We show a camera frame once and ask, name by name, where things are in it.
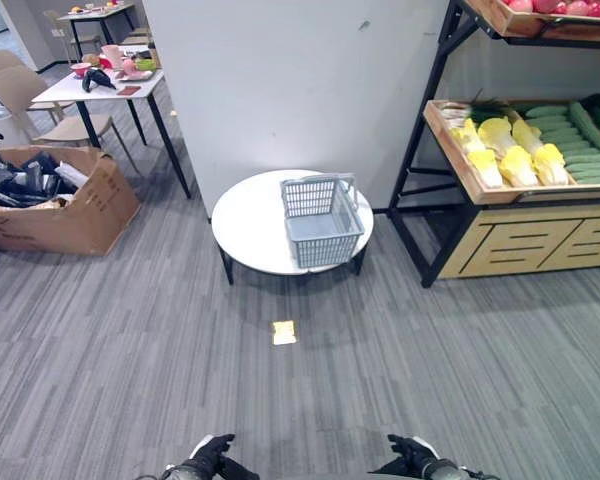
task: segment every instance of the yellow sticker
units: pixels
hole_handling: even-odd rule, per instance
[[[273,322],[273,344],[289,345],[296,343],[295,326],[293,320],[286,322]]]

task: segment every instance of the apple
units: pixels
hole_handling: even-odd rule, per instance
[[[516,12],[533,12],[533,2],[531,0],[511,0],[509,8]]]
[[[533,0],[533,10],[538,13],[550,13],[560,3],[560,0]]]
[[[556,8],[551,12],[553,15],[566,15],[567,13],[567,4],[565,2],[558,2]]]
[[[567,15],[578,15],[585,17],[589,13],[589,5],[583,0],[575,0],[567,5]]]
[[[600,2],[592,2],[589,4],[588,17],[600,17]]]

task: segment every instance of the wooden display shelf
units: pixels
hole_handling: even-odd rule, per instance
[[[440,107],[447,100],[431,100],[424,110],[424,118],[449,159],[458,179],[476,205],[508,204],[514,201],[536,202],[547,200],[579,200],[600,198],[600,184],[580,185],[570,177],[570,185],[537,187],[489,188],[469,162],[462,147],[451,135]]]
[[[502,37],[600,42],[600,18],[516,12],[500,0],[465,0]]]
[[[439,278],[600,266],[600,205],[483,210]]]

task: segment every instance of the black metal shelf frame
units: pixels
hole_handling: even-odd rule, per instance
[[[460,21],[462,17],[466,17],[463,23]],[[494,209],[510,209],[510,208],[528,208],[528,207],[548,207],[548,206],[567,206],[567,205],[596,205],[600,204],[600,199],[581,199],[577,201],[527,201],[532,195],[523,194],[518,197],[513,203],[506,205],[475,205],[464,190],[462,183],[457,178],[455,171],[451,166],[449,170],[414,167],[412,166],[415,159],[426,122],[423,116],[424,109],[429,100],[433,100],[440,85],[440,80],[444,73],[444,69],[449,58],[465,40],[467,40],[476,30],[481,29],[484,33],[494,40],[503,40],[509,45],[520,46],[536,46],[536,47],[563,47],[563,48],[585,48],[600,50],[600,42],[590,42],[581,40],[561,40],[545,38],[544,35],[553,29],[561,28],[565,25],[593,25],[597,24],[595,20],[588,19],[569,19],[557,18],[553,22],[547,22],[545,27],[533,38],[518,38],[518,37],[502,37],[495,29],[479,15],[466,0],[449,0],[449,6],[445,14],[444,23],[440,36],[438,37],[438,50],[436,52],[429,80],[424,91],[422,102],[418,110],[418,116],[409,139],[407,151],[402,161],[400,175],[396,181],[391,203],[389,205],[387,215],[391,219],[402,240],[405,248],[409,252],[420,276],[422,277],[422,286],[429,288],[438,277],[440,271],[451,257],[456,246],[462,240],[464,234],[471,226],[475,217],[481,210]],[[447,182],[440,185],[417,188],[413,190],[403,190],[407,178],[414,174],[438,175],[452,177],[453,183]],[[458,188],[463,194],[463,204],[452,205],[417,205],[409,207],[400,207],[399,202],[402,198],[434,191],[447,190]],[[564,191],[554,191],[552,194],[564,194]],[[455,218],[457,224],[453,226],[448,237],[441,242],[441,248],[432,262],[429,262],[418,245],[416,238],[411,234],[406,226],[403,217],[408,214],[419,213],[423,215],[445,211],[455,210]]]

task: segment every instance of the cardboard box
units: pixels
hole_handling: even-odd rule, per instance
[[[64,207],[0,207],[0,249],[106,255],[140,209],[131,186],[113,159],[94,148],[4,148],[0,157],[20,166],[40,151],[89,180]]]

